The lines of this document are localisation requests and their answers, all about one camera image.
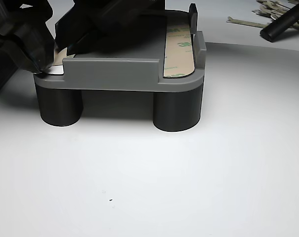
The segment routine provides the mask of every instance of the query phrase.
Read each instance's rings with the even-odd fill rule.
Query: white table surface
[[[133,92],[84,92],[80,121],[52,127],[18,71],[0,92],[0,237],[299,237],[299,52],[207,48],[202,118],[179,133]]]

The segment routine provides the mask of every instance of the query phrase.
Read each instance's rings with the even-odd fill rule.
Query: black cylindrical leg
[[[47,89],[36,85],[42,119],[53,126],[76,123],[83,111],[81,90]]]
[[[203,85],[186,92],[154,93],[154,125],[177,132],[195,126],[201,116]]]

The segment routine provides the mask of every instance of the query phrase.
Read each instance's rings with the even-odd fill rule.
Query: black machine part
[[[260,32],[260,36],[265,40],[274,42],[275,39],[291,27],[294,23],[299,21],[299,3],[291,8],[288,12],[283,14],[280,18],[266,26]]]
[[[52,65],[55,42],[45,24],[52,13],[47,0],[0,0],[0,50],[17,67],[40,73]]]
[[[47,0],[0,0],[0,50],[18,68],[39,74],[54,61],[54,50],[81,52],[91,42],[113,34],[147,8],[165,9],[165,0],[74,0],[56,24],[56,39],[46,21],[53,11]],[[21,8],[22,4],[31,7]]]
[[[165,9],[165,0],[74,0],[74,7],[55,25],[59,50],[85,53],[87,46],[134,21],[143,10]]]

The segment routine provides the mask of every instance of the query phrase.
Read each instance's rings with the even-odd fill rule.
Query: white background
[[[299,52],[207,48],[202,118],[179,133],[132,92],[85,92],[80,121],[52,127],[18,71],[0,92],[0,237],[299,237]]]

